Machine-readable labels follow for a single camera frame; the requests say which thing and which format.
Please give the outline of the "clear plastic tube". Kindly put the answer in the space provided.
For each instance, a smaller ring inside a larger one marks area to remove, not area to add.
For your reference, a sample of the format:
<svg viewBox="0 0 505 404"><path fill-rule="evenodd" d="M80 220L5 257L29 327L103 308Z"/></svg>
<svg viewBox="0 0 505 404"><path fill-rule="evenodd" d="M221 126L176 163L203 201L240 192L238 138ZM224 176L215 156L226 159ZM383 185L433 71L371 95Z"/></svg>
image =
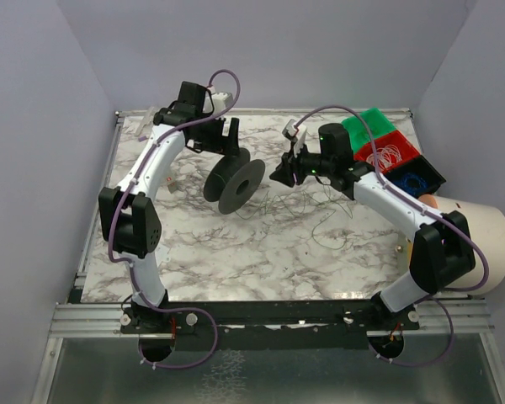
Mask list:
<svg viewBox="0 0 505 404"><path fill-rule="evenodd" d="M136 130L136 136L137 137L141 137L142 136L142 132L144 130L144 128L146 126L149 126L151 123L152 123L152 119L153 119L153 115L155 114L156 112L156 107L155 106L151 106L146 112L145 114L143 115L138 127L137 127L137 130Z"/></svg>

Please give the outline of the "green plastic bin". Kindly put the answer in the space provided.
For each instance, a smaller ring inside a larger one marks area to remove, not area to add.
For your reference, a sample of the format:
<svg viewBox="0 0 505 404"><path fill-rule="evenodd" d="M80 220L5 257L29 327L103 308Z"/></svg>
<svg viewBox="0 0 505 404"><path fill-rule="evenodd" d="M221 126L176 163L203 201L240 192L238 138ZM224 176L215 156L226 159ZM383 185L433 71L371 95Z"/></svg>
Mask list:
<svg viewBox="0 0 505 404"><path fill-rule="evenodd" d="M359 114L369 127L373 137L376 139L393 132L396 127L377 108L367 109ZM342 121L343 127L349 134L352 150L358 152L362 146L369 142L369 135L361 121L355 116L351 116Z"/></svg>

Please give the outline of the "black plastic bin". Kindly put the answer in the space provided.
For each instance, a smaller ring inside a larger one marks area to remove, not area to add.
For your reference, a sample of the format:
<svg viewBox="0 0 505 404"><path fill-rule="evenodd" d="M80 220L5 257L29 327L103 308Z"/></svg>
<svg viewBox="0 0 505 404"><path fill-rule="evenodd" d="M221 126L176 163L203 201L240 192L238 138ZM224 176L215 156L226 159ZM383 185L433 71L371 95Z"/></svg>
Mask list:
<svg viewBox="0 0 505 404"><path fill-rule="evenodd" d="M446 179L423 155L403 163L385 174L386 178L414 198L434 194Z"/></svg>

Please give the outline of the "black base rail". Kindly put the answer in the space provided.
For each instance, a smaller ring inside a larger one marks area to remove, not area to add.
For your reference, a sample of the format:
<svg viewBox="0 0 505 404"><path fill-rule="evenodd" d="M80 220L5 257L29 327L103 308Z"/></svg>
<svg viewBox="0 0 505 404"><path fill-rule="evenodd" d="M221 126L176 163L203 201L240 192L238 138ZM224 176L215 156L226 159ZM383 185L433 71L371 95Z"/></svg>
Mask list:
<svg viewBox="0 0 505 404"><path fill-rule="evenodd" d="M413 307L391 314L366 299L170 301L162 312L134 304L120 322L124 336L189 352L365 349L370 336L419 328Z"/></svg>

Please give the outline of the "large white cylinder bucket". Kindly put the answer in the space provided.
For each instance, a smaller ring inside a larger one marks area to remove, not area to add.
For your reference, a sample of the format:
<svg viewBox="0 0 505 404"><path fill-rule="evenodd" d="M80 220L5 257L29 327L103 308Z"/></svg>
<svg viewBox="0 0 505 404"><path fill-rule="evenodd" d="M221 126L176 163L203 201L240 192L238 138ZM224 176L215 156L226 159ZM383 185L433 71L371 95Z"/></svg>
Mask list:
<svg viewBox="0 0 505 404"><path fill-rule="evenodd" d="M470 295L484 295L505 278L505 216L495 207L424 194L420 202L449 213L459 211L468 220L471 240L482 250L489 264L486 283Z"/></svg>

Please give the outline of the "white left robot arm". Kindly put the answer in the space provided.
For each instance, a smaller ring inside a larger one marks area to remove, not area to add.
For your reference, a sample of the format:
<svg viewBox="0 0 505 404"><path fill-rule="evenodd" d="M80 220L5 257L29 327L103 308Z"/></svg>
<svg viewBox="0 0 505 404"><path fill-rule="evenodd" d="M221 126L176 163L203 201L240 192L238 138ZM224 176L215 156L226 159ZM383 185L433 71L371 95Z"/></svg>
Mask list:
<svg viewBox="0 0 505 404"><path fill-rule="evenodd" d="M98 195L109 260L128 269L138 306L160 311L167 299L155 254L162 235L154 206L159 186L189 141L218 154L237 148L237 134L224 136L223 127L240 94L218 93L211 83L183 82L177 99L154 114L151 134L130 171Z"/></svg>

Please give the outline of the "red plastic bin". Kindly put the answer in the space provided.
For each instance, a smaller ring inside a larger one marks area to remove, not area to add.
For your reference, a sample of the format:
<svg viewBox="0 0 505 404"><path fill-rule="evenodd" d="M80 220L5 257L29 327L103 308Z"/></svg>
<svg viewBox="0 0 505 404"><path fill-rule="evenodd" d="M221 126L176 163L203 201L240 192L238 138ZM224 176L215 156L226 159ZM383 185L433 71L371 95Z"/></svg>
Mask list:
<svg viewBox="0 0 505 404"><path fill-rule="evenodd" d="M420 151L399 130L376 138L375 147L379 157L379 167L383 173L420 155ZM373 165L375 156L371 143L368 142L359 151L354 152L354 159Z"/></svg>

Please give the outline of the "black cable spool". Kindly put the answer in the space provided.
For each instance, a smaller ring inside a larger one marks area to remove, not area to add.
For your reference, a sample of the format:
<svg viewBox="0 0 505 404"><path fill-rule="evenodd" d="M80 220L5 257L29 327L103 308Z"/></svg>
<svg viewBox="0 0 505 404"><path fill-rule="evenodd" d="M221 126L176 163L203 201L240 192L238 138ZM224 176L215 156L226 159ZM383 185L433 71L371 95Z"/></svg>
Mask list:
<svg viewBox="0 0 505 404"><path fill-rule="evenodd" d="M204 198L217 202L220 213L229 215L251 199L264 173L264 161L252 160L249 150L241 147L236 156L224 156L211 169L203 188Z"/></svg>

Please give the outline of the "aluminium frame rail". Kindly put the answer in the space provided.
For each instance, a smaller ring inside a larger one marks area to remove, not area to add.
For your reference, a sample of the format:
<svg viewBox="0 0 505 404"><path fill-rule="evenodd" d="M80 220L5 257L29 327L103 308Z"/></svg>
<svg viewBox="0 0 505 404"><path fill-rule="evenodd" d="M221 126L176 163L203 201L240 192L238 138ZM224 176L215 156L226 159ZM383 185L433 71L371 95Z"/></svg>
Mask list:
<svg viewBox="0 0 505 404"><path fill-rule="evenodd" d="M105 186L110 180L110 176L113 170L115 153L117 151L118 143L120 140L120 132L123 126L123 121L124 118L120 116L120 112L115 111L113 118L111 119L109 150L108 154L106 155L103 174L98 182L96 193L98 193L98 190ZM97 197L93 197L90 213L91 215L89 216L90 220L88 222L88 230L85 234L80 258L78 259L77 266L75 267L75 273L73 276L73 281L71 283L71 288L67 291L66 297L62 301L55 303L55 307L53 308L53 316L57 313L59 306L70 304L70 300L73 300L73 305L77 305L80 301L80 296L82 295L83 286L87 277L86 267L88 265L89 255L93 249L93 237L97 227ZM40 371L35 382L35 388L32 397L29 401L30 403L47 403L49 401L49 397L51 395L51 387L60 360L63 340L64 338L52 337L51 330L49 330Z"/></svg>

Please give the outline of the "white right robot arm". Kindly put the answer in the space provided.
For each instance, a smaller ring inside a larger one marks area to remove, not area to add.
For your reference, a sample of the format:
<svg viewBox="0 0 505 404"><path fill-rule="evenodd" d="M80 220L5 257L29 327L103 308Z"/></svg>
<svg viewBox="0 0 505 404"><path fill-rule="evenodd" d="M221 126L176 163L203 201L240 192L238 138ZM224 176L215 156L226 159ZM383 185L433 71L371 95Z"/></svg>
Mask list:
<svg viewBox="0 0 505 404"><path fill-rule="evenodd" d="M271 173L288 187L309 177L327 178L332 188L366 205L396 226L412 244L409 269L374 297L383 312L397 313L469 273L475 266L467 219L427 206L390 183L367 162L354 159L349 135L340 124L319 129L320 151L308 151L306 127L290 120L283 130L290 150Z"/></svg>

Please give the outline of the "white paper label packet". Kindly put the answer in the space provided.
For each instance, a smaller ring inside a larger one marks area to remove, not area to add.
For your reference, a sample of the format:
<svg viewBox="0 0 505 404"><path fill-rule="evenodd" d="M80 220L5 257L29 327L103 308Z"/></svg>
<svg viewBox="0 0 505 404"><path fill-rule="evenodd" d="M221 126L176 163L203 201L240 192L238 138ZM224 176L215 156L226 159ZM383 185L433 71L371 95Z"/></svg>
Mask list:
<svg viewBox="0 0 505 404"><path fill-rule="evenodd" d="M161 265L162 263L168 263L170 261L169 257L169 247L164 244L159 244L154 252L156 263Z"/></svg>

